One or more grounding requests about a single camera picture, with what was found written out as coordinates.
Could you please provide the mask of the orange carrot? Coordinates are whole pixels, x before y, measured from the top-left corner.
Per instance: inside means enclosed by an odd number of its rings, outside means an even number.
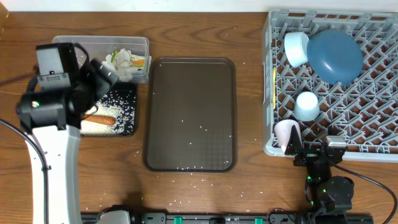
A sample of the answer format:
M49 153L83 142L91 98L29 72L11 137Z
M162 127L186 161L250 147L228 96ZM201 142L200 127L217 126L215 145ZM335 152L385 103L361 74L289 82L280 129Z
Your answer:
M114 117L105 116L105 115L87 115L84 117L84 120L107 126L112 126L116 124L116 119Z

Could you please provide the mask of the dark blue plate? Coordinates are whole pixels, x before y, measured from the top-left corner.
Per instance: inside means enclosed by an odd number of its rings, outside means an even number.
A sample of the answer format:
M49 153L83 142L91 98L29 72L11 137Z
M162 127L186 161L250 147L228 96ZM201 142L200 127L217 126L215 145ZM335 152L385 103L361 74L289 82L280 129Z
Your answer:
M352 37L341 30L324 30L308 41L307 58L313 71L329 84L348 86L363 69L363 54Z

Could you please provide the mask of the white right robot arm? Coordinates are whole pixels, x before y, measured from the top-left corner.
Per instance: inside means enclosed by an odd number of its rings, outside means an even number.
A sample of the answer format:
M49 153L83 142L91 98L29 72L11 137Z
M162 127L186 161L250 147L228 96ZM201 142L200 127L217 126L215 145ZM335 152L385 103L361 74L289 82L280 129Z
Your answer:
M296 214L294 223L348 223L346 212L352 209L354 182L331 173L346 151L347 143L341 136L328 136L319 148L306 148L296 127L291 127L285 154L295 156L294 166L307 169L305 196L312 205L309 211Z

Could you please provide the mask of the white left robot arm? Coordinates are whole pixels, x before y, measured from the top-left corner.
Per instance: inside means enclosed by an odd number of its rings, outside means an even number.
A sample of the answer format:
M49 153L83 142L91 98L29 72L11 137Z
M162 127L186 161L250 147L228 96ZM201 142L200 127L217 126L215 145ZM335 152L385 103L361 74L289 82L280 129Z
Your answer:
M81 223L81 122L119 80L97 59L78 64L78 43L38 45L39 73L17 104L32 168L34 223Z

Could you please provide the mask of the white tissue ball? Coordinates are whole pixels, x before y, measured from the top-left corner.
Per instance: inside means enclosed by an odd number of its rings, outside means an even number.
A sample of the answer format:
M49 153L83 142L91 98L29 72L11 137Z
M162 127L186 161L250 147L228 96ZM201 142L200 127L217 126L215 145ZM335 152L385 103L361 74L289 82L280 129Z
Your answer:
M131 51L121 49L114 53L113 65L117 71L133 72L134 68L131 63Z

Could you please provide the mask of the yellow plastic spoon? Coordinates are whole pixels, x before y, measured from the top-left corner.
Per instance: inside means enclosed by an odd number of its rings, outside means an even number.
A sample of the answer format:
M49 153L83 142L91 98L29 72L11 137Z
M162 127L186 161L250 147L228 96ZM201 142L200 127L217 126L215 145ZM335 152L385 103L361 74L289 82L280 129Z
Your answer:
M275 81L276 81L276 67L273 67L273 69L272 69L272 105L273 105L273 110L276 109L276 87L275 87Z

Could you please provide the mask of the blue plastic cup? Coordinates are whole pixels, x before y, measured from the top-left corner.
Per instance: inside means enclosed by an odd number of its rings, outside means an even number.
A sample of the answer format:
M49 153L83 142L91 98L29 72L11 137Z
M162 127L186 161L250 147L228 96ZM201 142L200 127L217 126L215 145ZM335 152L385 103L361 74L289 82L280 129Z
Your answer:
M300 121L313 121L320 113L320 106L318 104L317 96L305 91L299 94L295 100L294 114Z

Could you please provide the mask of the white tissue long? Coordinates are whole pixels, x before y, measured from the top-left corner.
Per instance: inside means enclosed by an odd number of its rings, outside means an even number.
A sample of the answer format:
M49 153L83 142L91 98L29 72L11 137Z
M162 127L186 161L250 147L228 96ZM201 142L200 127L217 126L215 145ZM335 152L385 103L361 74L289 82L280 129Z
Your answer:
M116 68L115 68L113 62L111 61L111 59L112 59L112 55L111 55L111 54L108 54L108 55L105 57L105 61L102 61L101 64L102 64L104 67L106 67L109 71L114 72L114 71L116 71Z

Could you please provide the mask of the pink plastic cup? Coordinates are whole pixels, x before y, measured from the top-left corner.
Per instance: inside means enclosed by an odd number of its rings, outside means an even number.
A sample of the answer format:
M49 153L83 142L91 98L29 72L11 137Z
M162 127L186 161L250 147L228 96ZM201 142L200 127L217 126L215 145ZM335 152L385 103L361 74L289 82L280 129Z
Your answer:
M285 152L288 147L290 134L293 126L296 127L299 136L301 136L299 123L292 119L285 119L279 121L274 127L274 134L283 152Z

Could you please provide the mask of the yellow green snack wrapper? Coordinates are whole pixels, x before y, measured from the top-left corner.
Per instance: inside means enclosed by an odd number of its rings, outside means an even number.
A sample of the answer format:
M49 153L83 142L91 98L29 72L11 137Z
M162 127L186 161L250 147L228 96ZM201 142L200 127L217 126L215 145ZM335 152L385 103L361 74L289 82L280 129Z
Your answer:
M113 58L114 58L114 53L115 52L117 52L117 51L114 51L112 53L112 59L111 59L112 62L113 62ZM145 58L141 57L141 56L138 56L138 55L131 54L131 63L132 63L133 67L143 68L144 65L145 65Z

